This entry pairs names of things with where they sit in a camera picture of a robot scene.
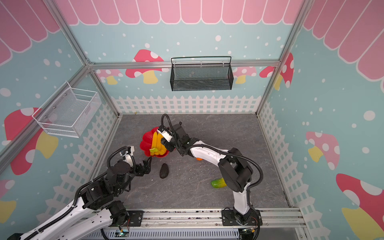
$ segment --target red flower-shaped bowl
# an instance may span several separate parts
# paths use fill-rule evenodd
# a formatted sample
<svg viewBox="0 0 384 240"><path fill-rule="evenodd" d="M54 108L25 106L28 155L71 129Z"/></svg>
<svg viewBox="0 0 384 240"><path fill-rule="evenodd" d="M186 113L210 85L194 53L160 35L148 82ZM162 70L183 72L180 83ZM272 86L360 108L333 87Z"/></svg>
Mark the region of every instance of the red flower-shaped bowl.
<svg viewBox="0 0 384 240"><path fill-rule="evenodd" d="M140 143L140 149L144 151L145 156L149 157L151 155L151 152L149 151L152 148L152 139L153 139L153 133L157 131L159 127L155 127L149 132L146 132L143 135L143 141ZM163 155L154 155L153 157L165 157L169 154L169 151L167 150Z"/></svg>

